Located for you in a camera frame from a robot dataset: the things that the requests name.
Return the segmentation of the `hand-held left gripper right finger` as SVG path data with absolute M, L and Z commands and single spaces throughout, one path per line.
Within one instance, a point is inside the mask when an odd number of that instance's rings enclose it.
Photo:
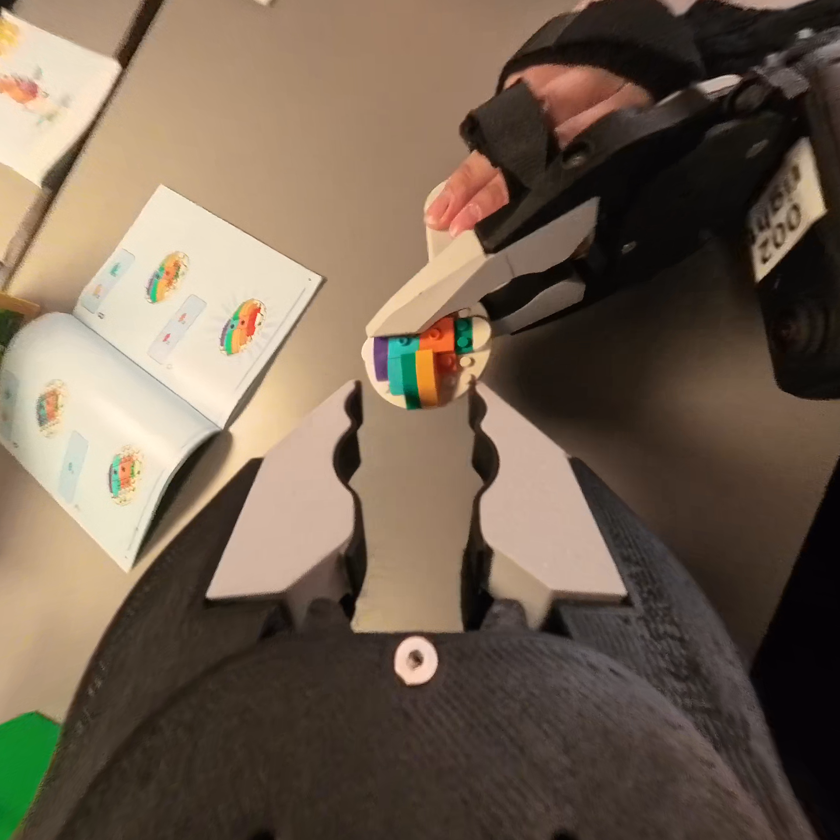
M 627 587 L 571 458 L 483 384 L 469 392 L 471 465 L 480 478 L 461 566 L 461 618 L 478 628 L 494 602 L 542 628 L 557 601 L 618 604 Z

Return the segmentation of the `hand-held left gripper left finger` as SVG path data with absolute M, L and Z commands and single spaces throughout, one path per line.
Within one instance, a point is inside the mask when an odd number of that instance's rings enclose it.
M 362 386 L 348 381 L 262 459 L 213 578 L 211 602 L 277 599 L 305 618 L 319 599 L 350 616 L 365 577 Z

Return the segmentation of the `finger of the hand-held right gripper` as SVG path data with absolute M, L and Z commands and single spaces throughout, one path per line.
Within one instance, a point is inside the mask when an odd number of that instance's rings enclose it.
M 487 319 L 493 333 L 510 335 L 583 301 L 585 283 L 576 275 L 526 275 L 487 294 Z
M 485 252 L 475 229 L 460 234 L 382 306 L 366 336 L 422 333 L 517 278 L 558 266 L 595 231 L 598 207 L 599 197 L 591 197 L 495 254 Z

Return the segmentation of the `round colourful lego model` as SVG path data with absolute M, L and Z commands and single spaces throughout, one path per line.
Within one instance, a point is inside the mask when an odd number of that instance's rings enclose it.
M 461 309 L 417 334 L 373 337 L 361 357 L 374 390 L 408 411 L 446 406 L 466 395 L 490 361 L 492 328 L 480 308 Z

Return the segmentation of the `open lego instruction booklet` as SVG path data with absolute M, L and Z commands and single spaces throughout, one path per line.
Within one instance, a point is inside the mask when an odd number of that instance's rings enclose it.
M 2 444 L 123 571 L 324 278 L 160 185 L 71 313 L 2 361 Z

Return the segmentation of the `yellow lego set box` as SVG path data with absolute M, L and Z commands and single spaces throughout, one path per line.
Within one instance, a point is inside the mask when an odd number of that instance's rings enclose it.
M 39 304 L 1 292 L 1 359 L 14 336 L 39 314 Z

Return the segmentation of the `person's right hand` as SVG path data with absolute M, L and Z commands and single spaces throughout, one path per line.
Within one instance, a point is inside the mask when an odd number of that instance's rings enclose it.
M 469 148 L 425 208 L 455 238 L 509 204 L 540 163 L 607 115 L 648 108 L 706 73 L 690 10 L 698 2 L 582 2 L 508 60 L 496 96 L 461 124 Z

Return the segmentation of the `closed white instruction booklet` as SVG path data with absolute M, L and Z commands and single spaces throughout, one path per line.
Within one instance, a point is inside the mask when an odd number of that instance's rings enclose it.
M 1 164 L 42 186 L 90 129 L 118 61 L 7 10 L 1 22 Z

